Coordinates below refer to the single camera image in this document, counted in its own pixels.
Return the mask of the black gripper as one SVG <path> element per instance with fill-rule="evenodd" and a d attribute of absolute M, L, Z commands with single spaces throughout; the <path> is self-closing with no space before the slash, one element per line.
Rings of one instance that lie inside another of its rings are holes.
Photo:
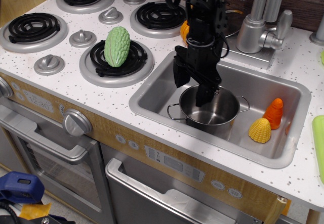
<path fill-rule="evenodd" d="M 174 82 L 176 87 L 187 84 L 191 78 L 198 82 L 196 93 L 197 107 L 210 103 L 219 92 L 221 77 L 217 71 L 217 63 L 221 57 L 221 40 L 210 44 L 194 44 L 176 46 L 173 63 Z"/>

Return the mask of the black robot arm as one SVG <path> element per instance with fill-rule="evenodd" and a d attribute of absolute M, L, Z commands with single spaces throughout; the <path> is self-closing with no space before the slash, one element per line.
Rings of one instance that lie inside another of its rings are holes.
<path fill-rule="evenodd" d="M 181 0 L 165 0 L 176 9 Z M 176 46 L 174 81 L 176 87 L 194 79 L 198 84 L 196 106 L 211 102 L 221 83 L 217 63 L 222 58 L 222 48 L 227 43 L 223 34 L 227 26 L 226 0 L 184 0 L 189 32 L 187 47 Z"/>

